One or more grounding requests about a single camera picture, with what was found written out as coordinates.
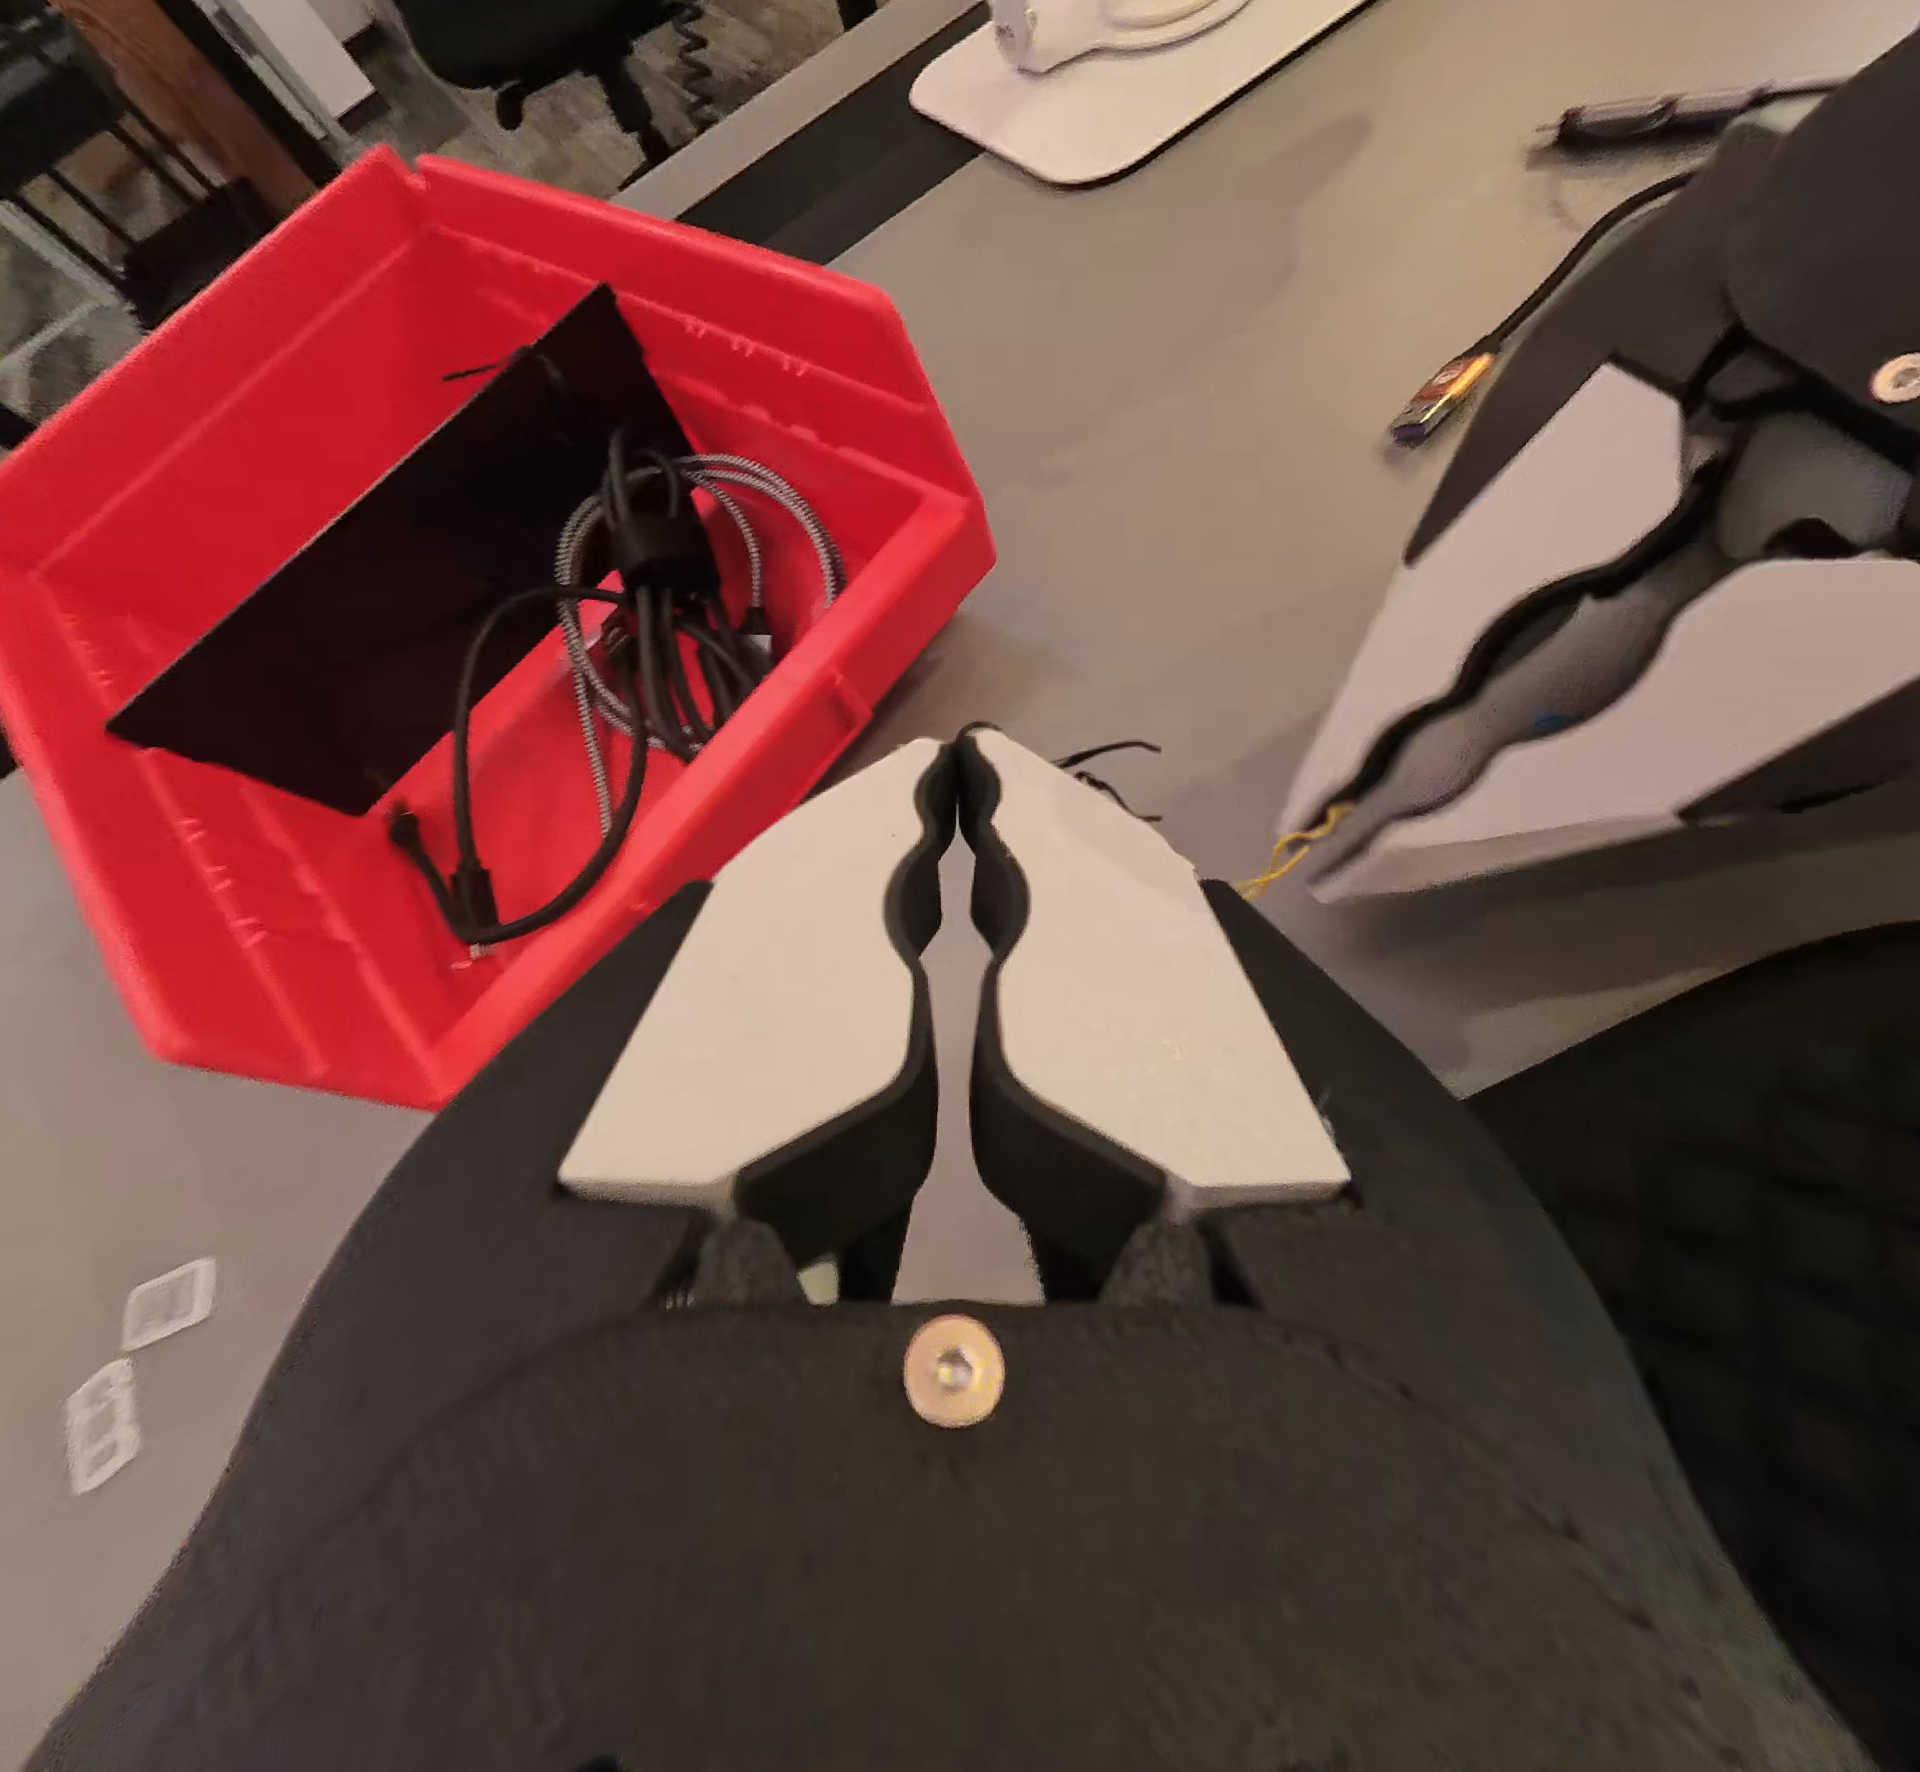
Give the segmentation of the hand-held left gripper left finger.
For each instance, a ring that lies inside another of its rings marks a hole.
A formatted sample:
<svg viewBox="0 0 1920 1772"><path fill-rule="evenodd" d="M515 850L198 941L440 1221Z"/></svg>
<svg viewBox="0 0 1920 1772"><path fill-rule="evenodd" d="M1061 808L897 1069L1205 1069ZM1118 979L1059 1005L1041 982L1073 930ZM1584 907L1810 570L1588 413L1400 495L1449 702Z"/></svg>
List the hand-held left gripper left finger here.
<svg viewBox="0 0 1920 1772"><path fill-rule="evenodd" d="M771 823L699 890L559 1164L584 1204L746 1221L848 1304L897 1293L936 1154L924 953L956 756L914 739Z"/></svg>

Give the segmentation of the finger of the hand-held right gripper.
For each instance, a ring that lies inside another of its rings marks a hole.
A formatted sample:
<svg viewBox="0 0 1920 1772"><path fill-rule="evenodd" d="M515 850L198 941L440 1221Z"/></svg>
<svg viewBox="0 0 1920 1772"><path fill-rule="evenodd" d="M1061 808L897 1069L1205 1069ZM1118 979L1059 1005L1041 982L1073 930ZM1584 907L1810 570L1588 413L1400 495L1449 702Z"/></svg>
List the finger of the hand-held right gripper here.
<svg viewBox="0 0 1920 1772"><path fill-rule="evenodd" d="M1599 366L1405 560L1331 693L1284 802L1287 829L1345 807L1345 842L1461 798L1505 750L1552 739L1626 682L1608 602L1687 550L1726 438Z"/></svg>
<svg viewBox="0 0 1920 1772"><path fill-rule="evenodd" d="M1513 744L1453 801L1405 815L1311 879L1322 903L1511 873L1795 814L1918 765L1918 564L1775 559L1679 610L1620 698Z"/></svg>

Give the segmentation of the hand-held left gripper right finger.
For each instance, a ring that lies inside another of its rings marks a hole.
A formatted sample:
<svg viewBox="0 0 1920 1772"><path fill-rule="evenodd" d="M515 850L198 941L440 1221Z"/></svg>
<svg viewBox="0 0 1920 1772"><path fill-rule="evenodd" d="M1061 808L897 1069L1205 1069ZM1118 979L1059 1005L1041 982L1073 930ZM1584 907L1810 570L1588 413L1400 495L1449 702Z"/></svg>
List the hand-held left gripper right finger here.
<svg viewBox="0 0 1920 1772"><path fill-rule="evenodd" d="M1044 1286L1098 1294L1151 1226L1342 1197L1351 1164L1226 926L1248 904L1003 730L958 735L956 792L988 948L973 1161Z"/></svg>

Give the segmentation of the black usb cable orange plugs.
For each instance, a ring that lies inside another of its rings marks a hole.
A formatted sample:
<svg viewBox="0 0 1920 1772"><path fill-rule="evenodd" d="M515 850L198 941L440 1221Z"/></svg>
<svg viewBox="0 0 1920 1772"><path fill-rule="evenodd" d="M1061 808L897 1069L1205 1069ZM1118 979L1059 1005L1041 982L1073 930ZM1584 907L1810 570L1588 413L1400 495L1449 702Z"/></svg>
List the black usb cable orange plugs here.
<svg viewBox="0 0 1920 1772"><path fill-rule="evenodd" d="M1436 366L1428 380L1410 395L1402 411L1388 428L1392 444L1425 444L1456 418L1501 364L1506 349L1542 315L1549 303L1572 281L1573 274L1628 223L1643 218L1645 212L1675 198L1693 182L1693 176L1697 176L1695 169L1663 176L1617 201L1601 212L1594 223L1586 225L1518 305L1513 305L1489 332L1479 333L1474 343L1455 353L1442 366Z"/></svg>

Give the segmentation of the red plastic bin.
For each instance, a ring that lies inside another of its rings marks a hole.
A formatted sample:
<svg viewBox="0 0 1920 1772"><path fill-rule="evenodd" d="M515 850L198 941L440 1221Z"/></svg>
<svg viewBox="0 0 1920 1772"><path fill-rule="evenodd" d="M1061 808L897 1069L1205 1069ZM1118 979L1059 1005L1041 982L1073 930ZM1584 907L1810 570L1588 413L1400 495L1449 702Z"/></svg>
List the red plastic bin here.
<svg viewBox="0 0 1920 1772"><path fill-rule="evenodd" d="M367 815L109 733L600 281L689 448L610 440ZM379 148L4 462L4 732L155 1055L444 1108L787 815L992 562L883 291Z"/></svg>

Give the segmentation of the yellow twist tie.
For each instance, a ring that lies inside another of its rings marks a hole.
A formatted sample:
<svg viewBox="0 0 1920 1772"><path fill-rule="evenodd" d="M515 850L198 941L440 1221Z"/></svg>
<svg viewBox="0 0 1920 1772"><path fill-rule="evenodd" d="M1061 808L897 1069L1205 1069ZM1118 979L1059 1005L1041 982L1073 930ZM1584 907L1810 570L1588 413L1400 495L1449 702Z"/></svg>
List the yellow twist tie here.
<svg viewBox="0 0 1920 1772"><path fill-rule="evenodd" d="M1339 832L1353 814L1353 801L1339 801L1323 808L1316 823L1290 829L1275 838L1260 871L1239 879L1236 892L1248 903L1263 898L1284 882L1323 841Z"/></svg>

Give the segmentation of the black quilted pad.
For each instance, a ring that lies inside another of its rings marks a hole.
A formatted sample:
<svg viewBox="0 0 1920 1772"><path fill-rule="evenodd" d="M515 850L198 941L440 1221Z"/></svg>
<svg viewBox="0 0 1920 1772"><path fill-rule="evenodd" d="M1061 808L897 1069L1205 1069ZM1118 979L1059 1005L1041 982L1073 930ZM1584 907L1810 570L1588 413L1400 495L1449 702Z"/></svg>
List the black quilted pad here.
<svg viewBox="0 0 1920 1772"><path fill-rule="evenodd" d="M1918 928L1699 985L1471 1096L1716 1538L1880 1767L1918 1766Z"/></svg>

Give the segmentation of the black divider panel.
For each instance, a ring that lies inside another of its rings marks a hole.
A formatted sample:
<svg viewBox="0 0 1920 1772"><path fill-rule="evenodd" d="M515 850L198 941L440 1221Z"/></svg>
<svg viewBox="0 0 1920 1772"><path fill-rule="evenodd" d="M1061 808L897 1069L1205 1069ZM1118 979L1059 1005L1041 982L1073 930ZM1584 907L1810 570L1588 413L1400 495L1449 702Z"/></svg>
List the black divider panel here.
<svg viewBox="0 0 1920 1772"><path fill-rule="evenodd" d="M609 447L686 453L600 281L109 719L121 744L360 818L451 730L477 625L550 581Z"/></svg>

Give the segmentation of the clear sticker strip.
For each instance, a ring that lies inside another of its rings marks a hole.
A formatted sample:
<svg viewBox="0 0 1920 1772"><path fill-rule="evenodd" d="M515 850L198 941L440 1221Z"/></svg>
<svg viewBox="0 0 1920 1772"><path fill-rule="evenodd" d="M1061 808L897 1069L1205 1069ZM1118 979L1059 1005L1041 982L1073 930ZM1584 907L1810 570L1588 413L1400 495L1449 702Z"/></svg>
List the clear sticker strip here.
<svg viewBox="0 0 1920 1772"><path fill-rule="evenodd" d="M124 1472L141 1448L131 1358L110 1359L62 1400L68 1491L87 1497Z"/></svg>
<svg viewBox="0 0 1920 1772"><path fill-rule="evenodd" d="M144 1354L158 1343L202 1326L216 1304L219 1267L209 1255L131 1286L119 1331L123 1355Z"/></svg>

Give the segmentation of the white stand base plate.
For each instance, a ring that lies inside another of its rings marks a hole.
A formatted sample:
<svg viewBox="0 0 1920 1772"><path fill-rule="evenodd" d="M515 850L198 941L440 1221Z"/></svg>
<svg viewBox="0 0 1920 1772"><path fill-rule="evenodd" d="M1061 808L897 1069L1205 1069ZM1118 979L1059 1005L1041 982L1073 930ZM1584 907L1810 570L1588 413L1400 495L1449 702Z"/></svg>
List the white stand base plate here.
<svg viewBox="0 0 1920 1772"><path fill-rule="evenodd" d="M1092 188L1132 174L1377 0L1073 2L1072 54L1057 70L1012 72L985 12L980 32L919 70L911 110L1043 184Z"/></svg>

